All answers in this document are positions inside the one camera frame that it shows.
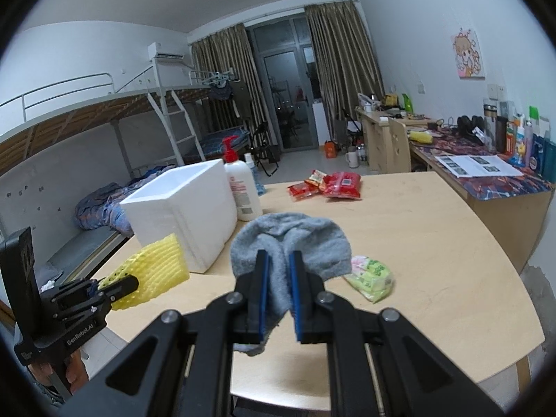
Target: poster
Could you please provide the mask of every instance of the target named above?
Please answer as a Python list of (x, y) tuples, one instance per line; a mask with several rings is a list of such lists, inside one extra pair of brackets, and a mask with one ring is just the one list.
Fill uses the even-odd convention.
[(451, 40), (460, 78), (484, 78), (483, 57), (475, 31), (460, 29)]
[(456, 177), (517, 177), (523, 175), (496, 155), (454, 155), (435, 157)]

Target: styrofoam box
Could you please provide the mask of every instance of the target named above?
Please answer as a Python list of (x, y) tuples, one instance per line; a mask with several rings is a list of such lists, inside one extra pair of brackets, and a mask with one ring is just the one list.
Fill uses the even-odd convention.
[(237, 224), (222, 160), (169, 170), (121, 202), (142, 246), (176, 234), (187, 267), (204, 273)]

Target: green bottle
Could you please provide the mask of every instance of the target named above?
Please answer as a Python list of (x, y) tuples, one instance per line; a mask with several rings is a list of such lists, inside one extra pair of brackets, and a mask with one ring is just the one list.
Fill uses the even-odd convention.
[(413, 113), (413, 105), (411, 104), (411, 99), (409, 98), (408, 94), (401, 94), (404, 98), (404, 109), (408, 113)]

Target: human hand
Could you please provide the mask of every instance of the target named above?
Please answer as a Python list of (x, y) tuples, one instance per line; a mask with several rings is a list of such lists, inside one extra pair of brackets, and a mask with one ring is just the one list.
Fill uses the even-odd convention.
[[(81, 352), (79, 350), (73, 352), (70, 359), (70, 363), (66, 369), (66, 379), (71, 384), (69, 391), (73, 395), (88, 382), (89, 375), (85, 369), (85, 364), (81, 360)], [(52, 365), (49, 363), (32, 363), (29, 366), (29, 371), (42, 385), (52, 385), (48, 379), (53, 372)]]

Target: paper sheet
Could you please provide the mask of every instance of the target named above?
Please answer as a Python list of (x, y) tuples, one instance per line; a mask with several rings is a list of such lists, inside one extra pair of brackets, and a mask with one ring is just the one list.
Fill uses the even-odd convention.
[(496, 155), (455, 155), (435, 157), (456, 177), (500, 177), (523, 175)]

